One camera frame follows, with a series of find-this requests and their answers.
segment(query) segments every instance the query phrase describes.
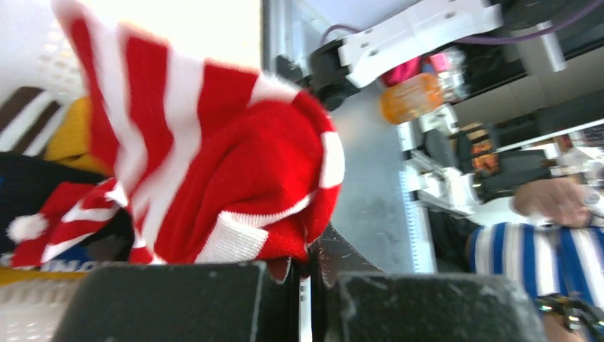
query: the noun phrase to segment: brown striped fabric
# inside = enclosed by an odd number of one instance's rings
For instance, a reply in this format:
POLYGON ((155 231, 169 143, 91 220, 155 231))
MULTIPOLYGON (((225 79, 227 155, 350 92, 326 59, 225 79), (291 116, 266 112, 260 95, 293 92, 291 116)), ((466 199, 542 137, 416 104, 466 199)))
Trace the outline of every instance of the brown striped fabric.
POLYGON ((42 156, 62 121, 56 116, 62 114, 61 105, 44 90, 33 87, 16 90, 0 103, 0 152, 42 156))

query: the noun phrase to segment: hand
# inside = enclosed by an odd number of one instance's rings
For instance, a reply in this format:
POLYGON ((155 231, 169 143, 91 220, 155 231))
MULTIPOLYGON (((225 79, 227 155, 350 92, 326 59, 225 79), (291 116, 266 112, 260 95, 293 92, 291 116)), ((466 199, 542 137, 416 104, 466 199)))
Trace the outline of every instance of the hand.
POLYGON ((514 207, 523 216, 538 212, 556 224, 584 227, 590 214, 583 196, 581 186, 567 178, 537 180, 516 191, 514 207))

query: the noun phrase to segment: gray table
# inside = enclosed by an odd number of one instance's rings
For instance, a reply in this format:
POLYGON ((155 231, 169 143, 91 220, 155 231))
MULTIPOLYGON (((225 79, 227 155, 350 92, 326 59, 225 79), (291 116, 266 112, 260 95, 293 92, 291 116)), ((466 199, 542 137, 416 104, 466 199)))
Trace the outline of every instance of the gray table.
MULTIPOLYGON (((296 8, 290 1, 265 0, 264 5, 264 68, 274 71, 274 58, 280 54, 304 68, 301 56, 318 48, 325 23, 317 23, 308 9, 296 8)), ((396 127, 382 119, 380 94, 371 85, 331 113, 346 158, 332 223, 382 271, 430 273, 435 270, 434 254, 425 211, 410 201, 407 191, 411 189, 405 189, 405 180, 414 171, 405 167, 402 150, 413 148, 415 142, 409 137, 401 142, 400 131, 408 130, 408 124, 396 127)), ((353 263, 340 263, 342 267, 355 269, 353 263)))

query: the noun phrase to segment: yellow cloth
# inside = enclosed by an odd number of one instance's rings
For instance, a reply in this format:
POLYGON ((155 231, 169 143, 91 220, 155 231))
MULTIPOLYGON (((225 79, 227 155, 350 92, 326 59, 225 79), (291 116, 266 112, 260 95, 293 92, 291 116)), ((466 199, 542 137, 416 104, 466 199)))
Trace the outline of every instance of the yellow cloth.
POLYGON ((71 104, 63 123, 46 146, 44 160, 112 176, 109 169, 90 154, 90 113, 91 104, 87 97, 71 104))
POLYGON ((0 286, 29 279, 82 279, 83 272, 40 272, 0 267, 0 286))

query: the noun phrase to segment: orange bottle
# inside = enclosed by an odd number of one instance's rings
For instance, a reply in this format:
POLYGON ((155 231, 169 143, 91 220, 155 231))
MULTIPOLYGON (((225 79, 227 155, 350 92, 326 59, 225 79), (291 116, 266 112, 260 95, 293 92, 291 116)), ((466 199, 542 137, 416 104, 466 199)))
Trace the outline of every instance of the orange bottle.
POLYGON ((438 78, 421 73, 386 89, 380 99, 382 115, 393 125, 405 123, 438 108, 443 95, 438 78))

